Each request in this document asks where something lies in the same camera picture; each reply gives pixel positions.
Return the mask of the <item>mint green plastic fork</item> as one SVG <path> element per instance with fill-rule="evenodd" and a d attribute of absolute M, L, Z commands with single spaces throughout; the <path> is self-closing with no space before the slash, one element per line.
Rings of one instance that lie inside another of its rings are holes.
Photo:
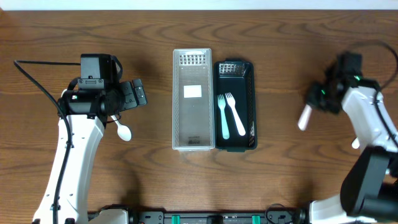
<path fill-rule="evenodd" d="M 226 101 L 223 95 L 218 95 L 217 96 L 217 104 L 218 108 L 220 109 L 220 115 L 221 115 L 221 131 L 222 131 L 222 137 L 223 139 L 229 139 L 229 128 L 228 124 L 226 121 L 226 114 L 225 114 L 225 107 L 226 107 Z"/>

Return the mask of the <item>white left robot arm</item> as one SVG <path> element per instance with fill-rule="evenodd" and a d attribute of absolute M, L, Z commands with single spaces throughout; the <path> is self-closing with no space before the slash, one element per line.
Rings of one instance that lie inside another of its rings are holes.
<path fill-rule="evenodd" d="M 55 102 L 58 145 L 45 195 L 33 223 L 127 223 L 126 209 L 88 217 L 88 190 L 98 145 L 108 118 L 118 122 L 120 112 L 146 105 L 140 79 L 106 81 L 76 78 Z"/>

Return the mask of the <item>pale pink plastic spoon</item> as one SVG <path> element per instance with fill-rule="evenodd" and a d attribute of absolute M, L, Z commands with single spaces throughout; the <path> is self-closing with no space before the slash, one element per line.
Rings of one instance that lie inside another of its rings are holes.
<path fill-rule="evenodd" d="M 306 130 L 308 122 L 310 120 L 311 113 L 312 113 L 312 107 L 310 105 L 305 105 L 297 123 L 299 130 L 301 131 Z"/>

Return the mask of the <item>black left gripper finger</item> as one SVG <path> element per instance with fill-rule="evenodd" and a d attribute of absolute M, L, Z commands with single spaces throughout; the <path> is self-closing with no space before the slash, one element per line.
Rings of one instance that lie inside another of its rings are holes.
<path fill-rule="evenodd" d="M 134 86 L 134 91 L 136 95 L 136 102 L 138 106 L 144 106 L 147 104 L 147 97 L 144 91 L 144 86 L 142 84 L 142 80 L 140 78 L 132 81 Z"/>
<path fill-rule="evenodd" d="M 131 84 L 126 84 L 125 87 L 123 88 L 123 93 L 125 97 L 125 103 L 123 108 L 124 109 L 131 109 L 134 107 L 134 94 L 132 90 L 132 85 Z"/>

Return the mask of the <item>white plastic fork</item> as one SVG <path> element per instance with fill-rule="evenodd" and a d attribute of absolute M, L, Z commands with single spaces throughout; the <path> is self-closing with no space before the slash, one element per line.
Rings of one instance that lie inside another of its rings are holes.
<path fill-rule="evenodd" d="M 353 142 L 351 143 L 351 147 L 352 147 L 353 149 L 359 149 L 359 148 L 360 148 L 360 142 L 359 142 L 359 139 L 358 139 L 358 138 L 355 138 L 355 139 L 353 140 Z"/>
<path fill-rule="evenodd" d="M 237 130 L 238 130 L 238 134 L 240 136 L 244 136 L 246 134 L 246 131 L 245 131 L 243 123 L 242 123 L 242 121 L 241 121 L 241 119 L 240 119 L 240 117 L 238 115 L 238 112 L 236 110 L 236 100 L 234 99 L 234 96 L 231 93 L 226 93 L 225 96 L 226 96 L 226 101 L 227 101 L 227 103 L 228 103 L 228 105 L 231 108 L 231 111 L 233 113 L 234 120 L 235 120 L 235 123 L 236 123 L 236 127 L 237 127 Z"/>

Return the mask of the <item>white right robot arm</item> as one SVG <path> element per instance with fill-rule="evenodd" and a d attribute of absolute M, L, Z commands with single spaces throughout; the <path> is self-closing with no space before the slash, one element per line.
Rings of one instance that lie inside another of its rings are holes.
<path fill-rule="evenodd" d="M 205 67 L 199 55 L 176 56 L 173 69 L 172 147 L 179 151 L 213 148 L 239 152 L 257 146 L 254 67 L 243 60 Z M 362 56 L 343 52 L 327 68 L 323 83 L 307 95 L 298 127 L 312 110 L 345 112 L 361 154 L 340 193 L 305 208 L 268 208 L 252 213 L 142 212 L 131 223 L 377 223 L 397 221 L 397 129 L 384 106 L 381 87 L 363 77 Z"/>

